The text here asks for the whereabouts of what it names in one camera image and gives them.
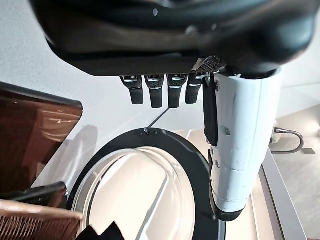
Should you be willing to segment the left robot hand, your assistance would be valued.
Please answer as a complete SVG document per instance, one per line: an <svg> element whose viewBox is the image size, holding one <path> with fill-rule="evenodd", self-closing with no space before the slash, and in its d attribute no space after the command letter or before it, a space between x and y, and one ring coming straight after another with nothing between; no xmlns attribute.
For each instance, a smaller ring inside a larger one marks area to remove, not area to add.
<svg viewBox="0 0 320 240"><path fill-rule="evenodd" d="M52 51L99 77L149 88L203 80L211 206L230 222L247 204L268 149L282 65L310 45L317 0L32 0Z"/></svg>

